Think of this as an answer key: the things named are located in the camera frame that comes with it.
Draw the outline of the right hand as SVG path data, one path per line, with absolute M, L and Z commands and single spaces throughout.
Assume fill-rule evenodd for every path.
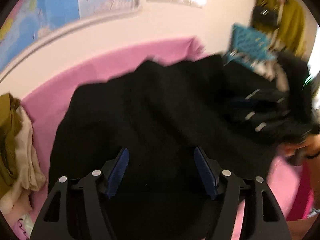
M 305 159 L 319 156 L 319 134 L 310 134 L 299 144 L 283 143 L 278 150 L 290 165 L 302 165 Z

